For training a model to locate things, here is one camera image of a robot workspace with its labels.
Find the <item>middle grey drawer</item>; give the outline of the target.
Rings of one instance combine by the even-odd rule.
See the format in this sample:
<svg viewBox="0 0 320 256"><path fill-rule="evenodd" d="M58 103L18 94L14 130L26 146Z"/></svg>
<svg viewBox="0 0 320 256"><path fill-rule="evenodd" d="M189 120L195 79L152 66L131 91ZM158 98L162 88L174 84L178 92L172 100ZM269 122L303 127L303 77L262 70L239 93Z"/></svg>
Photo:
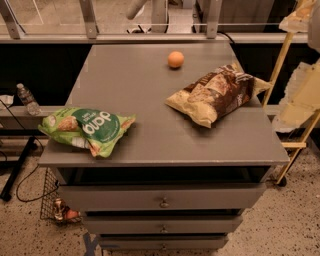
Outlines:
<svg viewBox="0 0 320 256"><path fill-rule="evenodd" d="M242 223L241 216L101 216L85 217L95 234L229 233Z"/></svg>

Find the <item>bottom grey drawer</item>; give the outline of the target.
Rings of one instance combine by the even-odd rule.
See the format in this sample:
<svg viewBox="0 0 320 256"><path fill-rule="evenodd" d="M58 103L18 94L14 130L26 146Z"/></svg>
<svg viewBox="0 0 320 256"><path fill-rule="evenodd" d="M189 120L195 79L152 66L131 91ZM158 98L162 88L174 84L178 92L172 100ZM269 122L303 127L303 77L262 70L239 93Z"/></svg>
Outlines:
<svg viewBox="0 0 320 256"><path fill-rule="evenodd" d="M111 251L121 250L179 250L179 249L218 249L228 238L224 236L175 236L175 237L101 237L102 248Z"/></svg>

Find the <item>grey drawer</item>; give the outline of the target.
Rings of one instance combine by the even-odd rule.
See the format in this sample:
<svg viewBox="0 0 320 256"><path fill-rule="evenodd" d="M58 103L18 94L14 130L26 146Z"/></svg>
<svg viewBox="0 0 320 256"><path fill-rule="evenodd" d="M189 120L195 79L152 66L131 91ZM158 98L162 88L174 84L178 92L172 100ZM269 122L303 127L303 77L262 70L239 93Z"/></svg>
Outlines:
<svg viewBox="0 0 320 256"><path fill-rule="evenodd" d="M229 233L242 223L241 216L101 216L85 217L95 234Z"/></svg>
<svg viewBox="0 0 320 256"><path fill-rule="evenodd" d="M179 249L218 249L228 238L224 236L175 236L175 237L101 237L102 248L111 251L121 250L179 250Z"/></svg>
<svg viewBox="0 0 320 256"><path fill-rule="evenodd" d="M258 184L61 186L59 195L79 211L243 209L266 190Z"/></svg>

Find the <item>clear plastic water bottle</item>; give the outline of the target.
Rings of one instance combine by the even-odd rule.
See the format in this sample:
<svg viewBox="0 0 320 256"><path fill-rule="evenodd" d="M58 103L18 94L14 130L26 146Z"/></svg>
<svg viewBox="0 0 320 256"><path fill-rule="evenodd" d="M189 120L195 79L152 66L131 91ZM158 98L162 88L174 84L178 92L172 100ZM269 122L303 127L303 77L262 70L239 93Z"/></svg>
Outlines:
<svg viewBox="0 0 320 256"><path fill-rule="evenodd" d="M33 94L22 83L19 83L17 85L17 95L30 115L36 116L41 113L41 108L34 98Z"/></svg>

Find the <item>snack packet in basket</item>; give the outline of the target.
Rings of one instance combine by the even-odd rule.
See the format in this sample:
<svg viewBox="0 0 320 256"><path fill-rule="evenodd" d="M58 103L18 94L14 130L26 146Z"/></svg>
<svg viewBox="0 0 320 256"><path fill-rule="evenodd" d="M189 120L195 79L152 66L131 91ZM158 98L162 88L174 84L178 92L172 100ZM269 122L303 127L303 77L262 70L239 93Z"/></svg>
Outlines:
<svg viewBox="0 0 320 256"><path fill-rule="evenodd" d="M72 210L61 198L56 198L53 202L53 215L58 222L74 223L81 220L80 213Z"/></svg>

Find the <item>green chip bag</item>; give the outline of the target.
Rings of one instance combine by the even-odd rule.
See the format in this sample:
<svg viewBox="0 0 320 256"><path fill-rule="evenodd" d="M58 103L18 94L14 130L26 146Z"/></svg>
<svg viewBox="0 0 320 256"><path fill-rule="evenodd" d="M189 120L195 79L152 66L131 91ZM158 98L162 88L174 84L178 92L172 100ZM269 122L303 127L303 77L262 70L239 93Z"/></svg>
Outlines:
<svg viewBox="0 0 320 256"><path fill-rule="evenodd" d="M107 158L135 120L135 115L65 107L45 117L38 129L58 143L89 149L93 157Z"/></svg>

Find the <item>yellow metal rack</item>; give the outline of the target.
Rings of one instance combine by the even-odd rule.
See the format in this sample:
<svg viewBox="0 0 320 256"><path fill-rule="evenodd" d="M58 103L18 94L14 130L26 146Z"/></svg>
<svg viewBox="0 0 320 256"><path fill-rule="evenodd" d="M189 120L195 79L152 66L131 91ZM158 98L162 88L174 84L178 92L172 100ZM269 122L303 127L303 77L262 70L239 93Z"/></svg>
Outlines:
<svg viewBox="0 0 320 256"><path fill-rule="evenodd" d="M270 88L266 91L262 100L263 107L268 107L269 98L294 36L298 33L306 33L308 46L316 51L320 50L320 0L296 0L296 2L294 11L285 17L279 25L280 29L286 31L286 36L270 80L267 82ZM284 98L279 105L274 106L276 114L273 125L276 131L289 133L307 123L304 132L298 139L282 143L282 146L289 151L290 161L282 167L274 180L274 183L278 186L286 185L286 173L300 151L306 147L308 136L319 122L319 80L319 62L312 65L300 63L289 79Z"/></svg>

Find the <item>top grey drawer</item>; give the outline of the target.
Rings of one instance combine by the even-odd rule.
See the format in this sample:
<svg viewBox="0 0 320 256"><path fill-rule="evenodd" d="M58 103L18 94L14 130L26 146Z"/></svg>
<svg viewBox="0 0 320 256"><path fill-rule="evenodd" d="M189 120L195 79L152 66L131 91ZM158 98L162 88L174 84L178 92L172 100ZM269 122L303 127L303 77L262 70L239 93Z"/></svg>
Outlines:
<svg viewBox="0 0 320 256"><path fill-rule="evenodd" d="M266 190L258 184L61 186L59 195L79 211L243 209Z"/></svg>

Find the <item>grey drawer cabinet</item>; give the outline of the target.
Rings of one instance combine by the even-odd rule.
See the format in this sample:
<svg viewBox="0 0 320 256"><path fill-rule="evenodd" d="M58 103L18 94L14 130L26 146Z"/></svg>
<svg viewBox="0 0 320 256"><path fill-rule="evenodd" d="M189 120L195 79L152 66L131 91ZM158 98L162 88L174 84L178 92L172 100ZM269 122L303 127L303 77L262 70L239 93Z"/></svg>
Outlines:
<svg viewBox="0 0 320 256"><path fill-rule="evenodd" d="M91 49L69 104L135 115L136 120L106 159L95 159L88 151L49 142L40 163L55 173L60 187L265 184L272 167L287 161L287 154L257 99L211 128L196 125L165 104L177 90L235 60L231 47L224 42L183 43L180 50L184 65L171 70L167 65L171 46L167 43L96 45ZM245 209L77 211L84 219L241 216ZM227 237L229 233L92 234L99 239Z"/></svg>

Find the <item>brown chip bag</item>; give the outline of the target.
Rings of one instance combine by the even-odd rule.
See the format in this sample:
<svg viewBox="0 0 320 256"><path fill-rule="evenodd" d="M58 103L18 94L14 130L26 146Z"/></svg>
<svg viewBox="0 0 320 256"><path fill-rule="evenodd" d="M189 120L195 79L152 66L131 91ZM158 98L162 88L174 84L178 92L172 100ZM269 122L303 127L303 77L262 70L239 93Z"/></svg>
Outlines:
<svg viewBox="0 0 320 256"><path fill-rule="evenodd" d="M165 104L207 128L246 104L271 84L241 72L236 64L224 65L169 96Z"/></svg>

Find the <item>black table leg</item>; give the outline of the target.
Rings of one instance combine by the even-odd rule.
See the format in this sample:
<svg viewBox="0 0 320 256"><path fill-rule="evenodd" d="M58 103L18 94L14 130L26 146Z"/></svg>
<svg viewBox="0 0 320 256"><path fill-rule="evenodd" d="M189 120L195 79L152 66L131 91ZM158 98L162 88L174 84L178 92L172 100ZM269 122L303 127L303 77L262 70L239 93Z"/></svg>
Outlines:
<svg viewBox="0 0 320 256"><path fill-rule="evenodd" d="M34 146L34 141L35 141L34 137L30 137L28 139L20 157L18 158L18 160L14 164L12 172L11 172L6 184L4 185L4 187L0 193L0 198L5 202L8 202L11 199L10 191L12 189L12 186L14 185L16 178L18 177L18 174L20 172L20 169L21 169L24 161L26 160L29 152L32 150L32 148Z"/></svg>

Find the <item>orange fruit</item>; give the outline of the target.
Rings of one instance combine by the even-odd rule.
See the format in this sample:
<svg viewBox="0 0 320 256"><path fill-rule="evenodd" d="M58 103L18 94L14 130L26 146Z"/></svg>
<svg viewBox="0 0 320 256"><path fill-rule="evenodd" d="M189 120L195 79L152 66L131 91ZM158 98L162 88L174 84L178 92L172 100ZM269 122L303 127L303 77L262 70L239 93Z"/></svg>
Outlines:
<svg viewBox="0 0 320 256"><path fill-rule="evenodd" d="M167 62L170 68L180 68L184 63L184 55L179 51L173 51L168 55Z"/></svg>

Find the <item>grey metal railing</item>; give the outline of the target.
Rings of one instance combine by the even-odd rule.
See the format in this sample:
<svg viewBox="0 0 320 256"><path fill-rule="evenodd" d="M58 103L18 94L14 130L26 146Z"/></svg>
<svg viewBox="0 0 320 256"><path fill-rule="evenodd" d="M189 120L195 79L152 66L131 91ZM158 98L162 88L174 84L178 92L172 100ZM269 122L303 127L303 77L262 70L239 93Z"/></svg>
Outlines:
<svg viewBox="0 0 320 256"><path fill-rule="evenodd" d="M3 43L234 40L305 43L269 20L276 0L0 0Z"/></svg>

